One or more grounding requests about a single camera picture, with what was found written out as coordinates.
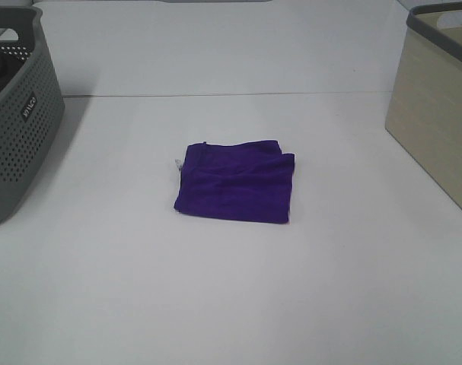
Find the folded purple towel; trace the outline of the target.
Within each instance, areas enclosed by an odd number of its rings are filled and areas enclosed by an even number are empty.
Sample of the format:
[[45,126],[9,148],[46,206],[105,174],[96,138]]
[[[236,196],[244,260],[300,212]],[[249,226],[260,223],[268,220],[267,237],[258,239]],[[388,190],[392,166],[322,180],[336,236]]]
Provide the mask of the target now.
[[196,217],[287,224],[295,155],[276,140],[186,149],[174,209]]

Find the beige basket with grey rim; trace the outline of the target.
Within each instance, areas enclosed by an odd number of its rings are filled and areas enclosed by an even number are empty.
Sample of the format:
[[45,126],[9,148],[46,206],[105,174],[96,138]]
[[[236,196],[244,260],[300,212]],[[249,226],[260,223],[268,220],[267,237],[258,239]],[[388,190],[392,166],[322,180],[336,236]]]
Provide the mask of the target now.
[[462,210],[462,2],[409,11],[385,129]]

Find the grey perforated plastic basket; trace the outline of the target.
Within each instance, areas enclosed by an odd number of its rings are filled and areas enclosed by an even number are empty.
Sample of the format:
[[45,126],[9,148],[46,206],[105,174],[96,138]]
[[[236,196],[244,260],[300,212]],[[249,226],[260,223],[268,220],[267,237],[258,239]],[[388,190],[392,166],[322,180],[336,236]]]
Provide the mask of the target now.
[[0,92],[0,223],[17,210],[59,130],[65,103],[41,25],[42,11],[0,6],[0,52],[24,64]]

